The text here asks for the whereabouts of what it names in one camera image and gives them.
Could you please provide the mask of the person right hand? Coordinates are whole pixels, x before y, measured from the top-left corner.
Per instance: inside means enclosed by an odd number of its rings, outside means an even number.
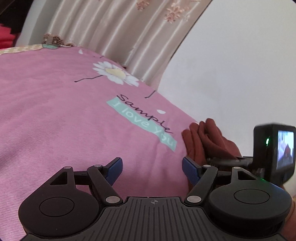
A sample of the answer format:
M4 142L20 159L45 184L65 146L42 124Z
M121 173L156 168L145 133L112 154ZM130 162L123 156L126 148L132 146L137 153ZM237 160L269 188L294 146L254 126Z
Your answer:
M292 197L292 207L285 219L281 235L289 241L296 241L296 214L295 214L295 195Z

